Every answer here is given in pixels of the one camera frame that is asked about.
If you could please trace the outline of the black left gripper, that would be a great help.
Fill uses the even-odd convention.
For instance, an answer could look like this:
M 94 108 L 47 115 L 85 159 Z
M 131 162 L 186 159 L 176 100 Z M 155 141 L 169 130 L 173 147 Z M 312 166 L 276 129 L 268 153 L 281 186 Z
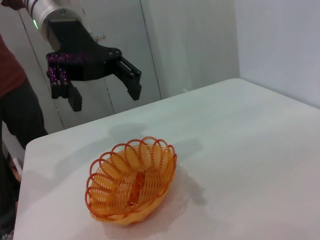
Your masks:
M 83 99 L 70 80 L 97 80 L 114 72 L 131 98 L 140 99 L 142 72 L 118 48 L 98 44 L 80 21 L 48 22 L 47 38 L 53 49 L 46 55 L 52 99 L 67 99 L 80 112 Z

